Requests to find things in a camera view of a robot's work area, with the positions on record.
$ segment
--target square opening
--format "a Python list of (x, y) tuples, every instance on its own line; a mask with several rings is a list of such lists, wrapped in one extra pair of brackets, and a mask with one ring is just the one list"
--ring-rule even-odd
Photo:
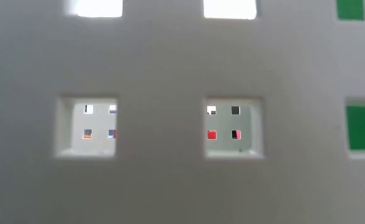
[(204, 17), (218, 19), (255, 19), (256, 0), (203, 0)]
[(108, 130), (108, 139), (116, 139), (116, 130)]
[(207, 114), (216, 115), (216, 106), (207, 106)]
[(80, 17), (121, 17), (123, 0), (68, 0), (69, 14)]
[(350, 150), (365, 151), (365, 106), (347, 106), (346, 115)]
[[(206, 157), (263, 158), (263, 99), (208, 98), (204, 105)], [(216, 107), (217, 115), (209, 116)]]
[(93, 114), (94, 105), (85, 105), (84, 106), (84, 114)]
[(93, 130), (91, 130), (91, 129), (84, 129), (83, 139), (92, 139), (92, 138), (93, 138)]
[(118, 111), (117, 111), (117, 107), (116, 105), (110, 105), (109, 106), (109, 114), (117, 114)]
[(207, 139), (217, 139), (217, 131), (216, 130), (208, 130), (207, 131)]
[(240, 130), (232, 130), (232, 139), (240, 139)]
[(340, 20), (365, 20), (363, 0), (337, 0)]
[(231, 106), (232, 115), (240, 115), (240, 106)]

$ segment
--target bright opening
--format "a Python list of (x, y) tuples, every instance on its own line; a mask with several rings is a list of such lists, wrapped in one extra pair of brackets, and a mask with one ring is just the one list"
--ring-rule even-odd
[(123, 0), (70, 0), (71, 13), (80, 17), (121, 17)]
[(204, 16), (219, 19), (255, 19), (256, 0), (203, 0)]
[(94, 112), (93, 105), (85, 105), (84, 106), (84, 114), (92, 114)]
[(207, 114), (216, 115), (216, 106), (207, 106)]
[(109, 106), (109, 114), (117, 114), (118, 111), (117, 111), (117, 107), (116, 105), (110, 105)]

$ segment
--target square window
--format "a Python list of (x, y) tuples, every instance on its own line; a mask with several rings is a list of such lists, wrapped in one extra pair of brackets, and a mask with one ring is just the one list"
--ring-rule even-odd
[(83, 138), (84, 139), (91, 139), (91, 138), (93, 138), (93, 130), (91, 130), (91, 129), (84, 129)]
[(232, 115), (240, 115), (240, 106), (231, 106)]
[(123, 0), (69, 0), (72, 14), (80, 17), (121, 17)]
[(204, 17), (220, 19), (255, 19), (256, 0), (203, 0)]
[(207, 139), (217, 139), (217, 131), (216, 130), (208, 130), (207, 131)]
[(365, 106), (347, 106), (349, 146), (352, 151), (365, 150)]
[(232, 130), (232, 139), (240, 139), (240, 130)]
[(216, 115), (216, 106), (207, 106), (207, 114)]
[(365, 20), (363, 0), (337, 0), (340, 20)]
[(116, 139), (116, 130), (108, 131), (108, 139)]
[(117, 106), (116, 105), (110, 105), (109, 106), (109, 114), (117, 114)]
[(92, 114), (94, 112), (93, 105), (85, 105), (84, 106), (84, 114)]

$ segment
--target green window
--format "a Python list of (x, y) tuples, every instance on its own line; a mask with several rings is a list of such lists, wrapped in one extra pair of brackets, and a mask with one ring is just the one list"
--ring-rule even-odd
[(347, 106), (349, 145), (352, 151), (365, 150), (365, 106)]
[(365, 20), (363, 0), (337, 0), (340, 20)]

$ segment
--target wall surface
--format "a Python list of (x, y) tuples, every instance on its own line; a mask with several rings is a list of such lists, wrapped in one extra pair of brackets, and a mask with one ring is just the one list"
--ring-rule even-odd
[[(259, 1), (254, 21), (201, 0), (0, 0), (0, 223), (365, 223), (365, 159), (344, 101), (365, 96), (365, 22), (330, 0)], [(59, 95), (118, 97), (115, 159), (55, 160)], [(207, 96), (261, 96), (265, 159), (204, 158)]]

